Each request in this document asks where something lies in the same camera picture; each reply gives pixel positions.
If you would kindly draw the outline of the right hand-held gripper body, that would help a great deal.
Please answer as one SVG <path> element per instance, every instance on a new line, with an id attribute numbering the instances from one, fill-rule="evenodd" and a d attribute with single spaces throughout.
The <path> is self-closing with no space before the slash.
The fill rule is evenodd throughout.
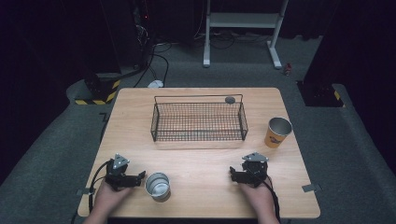
<path id="1" fill-rule="evenodd" d="M 258 152 L 253 152 L 244 156 L 243 160 L 244 162 L 242 163 L 242 167 L 248 174 L 248 183 L 257 188 L 268 177 L 267 162 L 269 159 Z"/>

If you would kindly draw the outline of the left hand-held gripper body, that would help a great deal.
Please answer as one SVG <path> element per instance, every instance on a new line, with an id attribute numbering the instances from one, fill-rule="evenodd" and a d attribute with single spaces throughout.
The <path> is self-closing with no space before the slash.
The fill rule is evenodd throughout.
<path id="1" fill-rule="evenodd" d="M 125 174 L 129 162 L 129 160 L 121 156 L 119 153 L 116 153 L 114 158 L 108 161 L 106 166 L 105 181 L 114 190 L 126 188 L 124 181 L 128 178 L 138 179 L 137 175 Z"/>

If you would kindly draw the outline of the silver metal cup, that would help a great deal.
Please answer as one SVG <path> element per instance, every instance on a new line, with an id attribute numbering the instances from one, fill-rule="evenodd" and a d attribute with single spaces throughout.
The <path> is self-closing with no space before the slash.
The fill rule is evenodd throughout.
<path id="1" fill-rule="evenodd" d="M 146 179 L 145 189 L 154 201 L 164 202 L 171 194 L 169 177 L 164 173 L 153 173 Z"/>

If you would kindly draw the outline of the orange paper cup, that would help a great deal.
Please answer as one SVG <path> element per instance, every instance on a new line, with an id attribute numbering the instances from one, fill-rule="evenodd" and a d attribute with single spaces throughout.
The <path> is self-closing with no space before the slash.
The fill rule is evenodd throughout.
<path id="1" fill-rule="evenodd" d="M 264 144 L 270 148 L 278 148 L 293 131 L 289 120 L 282 117 L 274 117 L 268 121 L 268 128 L 264 138 Z"/>

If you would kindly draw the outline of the black wire basket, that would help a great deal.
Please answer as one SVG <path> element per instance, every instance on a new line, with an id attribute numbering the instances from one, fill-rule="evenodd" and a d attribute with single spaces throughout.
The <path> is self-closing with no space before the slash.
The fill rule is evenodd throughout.
<path id="1" fill-rule="evenodd" d="M 226 104 L 232 96 L 234 104 Z M 244 141 L 242 94 L 155 96 L 150 133 L 157 141 Z"/>

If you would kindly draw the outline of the person's right hand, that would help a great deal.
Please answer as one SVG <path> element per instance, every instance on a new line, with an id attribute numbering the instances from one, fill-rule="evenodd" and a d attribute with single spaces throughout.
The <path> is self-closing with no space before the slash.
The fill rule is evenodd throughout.
<path id="1" fill-rule="evenodd" d="M 275 213 L 275 203 L 270 190 L 272 184 L 268 179 L 258 187 L 243 183 L 239 183 L 238 186 L 257 216 L 270 216 Z"/>

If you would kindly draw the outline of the person's left hand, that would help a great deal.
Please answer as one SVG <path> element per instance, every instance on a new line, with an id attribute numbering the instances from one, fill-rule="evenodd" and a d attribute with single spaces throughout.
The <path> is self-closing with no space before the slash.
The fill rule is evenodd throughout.
<path id="1" fill-rule="evenodd" d="M 132 191 L 131 188 L 114 190 L 106 181 L 103 181 L 96 193 L 92 214 L 109 216 Z"/>

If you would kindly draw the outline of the black yellow striped base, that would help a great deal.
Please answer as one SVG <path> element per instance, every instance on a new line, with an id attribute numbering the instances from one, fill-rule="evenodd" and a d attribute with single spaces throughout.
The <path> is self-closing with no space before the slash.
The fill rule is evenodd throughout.
<path id="1" fill-rule="evenodd" d="M 102 80 L 97 75 L 91 75 L 84 78 L 84 87 L 75 97 L 77 105 L 107 105 L 114 99 L 119 79 Z"/>

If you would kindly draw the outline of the black column base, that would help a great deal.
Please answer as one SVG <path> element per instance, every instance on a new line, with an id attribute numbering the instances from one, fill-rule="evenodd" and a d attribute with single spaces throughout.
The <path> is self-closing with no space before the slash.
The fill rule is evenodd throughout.
<path id="1" fill-rule="evenodd" d="M 339 92 L 332 86 L 319 86 L 303 81 L 297 87 L 306 106 L 313 107 L 344 107 Z"/>

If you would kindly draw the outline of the black equipment rack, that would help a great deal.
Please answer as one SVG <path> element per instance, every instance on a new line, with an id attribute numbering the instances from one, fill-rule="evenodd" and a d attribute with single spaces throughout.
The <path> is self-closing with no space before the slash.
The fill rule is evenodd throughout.
<path id="1" fill-rule="evenodd" d="M 150 16 L 149 0 L 128 0 L 131 7 L 131 13 L 134 20 L 134 29 L 140 53 L 141 69 L 149 65 L 149 57 L 154 49 L 155 31 Z"/>

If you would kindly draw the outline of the white metal stand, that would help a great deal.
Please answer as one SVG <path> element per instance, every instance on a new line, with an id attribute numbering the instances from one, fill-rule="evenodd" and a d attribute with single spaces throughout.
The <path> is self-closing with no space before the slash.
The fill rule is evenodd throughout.
<path id="1" fill-rule="evenodd" d="M 282 63 L 276 51 L 276 41 L 285 18 L 289 0 L 282 0 L 277 13 L 229 13 L 212 12 L 211 0 L 206 0 L 205 12 L 205 44 L 203 67 L 210 66 L 210 29 L 211 28 L 257 28 L 273 29 L 273 35 L 266 42 L 275 69 L 281 69 Z"/>

